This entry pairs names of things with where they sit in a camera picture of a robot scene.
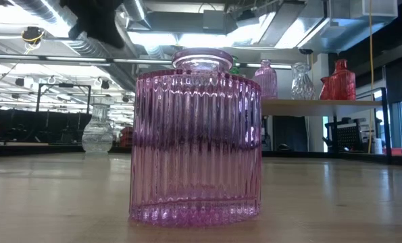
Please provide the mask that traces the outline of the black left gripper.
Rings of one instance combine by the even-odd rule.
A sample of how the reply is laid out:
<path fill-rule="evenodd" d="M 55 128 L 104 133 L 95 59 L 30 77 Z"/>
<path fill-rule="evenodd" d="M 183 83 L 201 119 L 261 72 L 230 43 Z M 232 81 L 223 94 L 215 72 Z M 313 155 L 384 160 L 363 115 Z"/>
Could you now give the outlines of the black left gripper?
<path fill-rule="evenodd" d="M 68 32 L 70 39 L 77 39 L 83 32 L 98 32 L 115 27 L 114 19 L 118 0 L 61 0 L 76 17 L 75 25 Z M 97 40 L 115 48 L 123 48 L 124 41 L 118 32 L 99 32 Z"/>

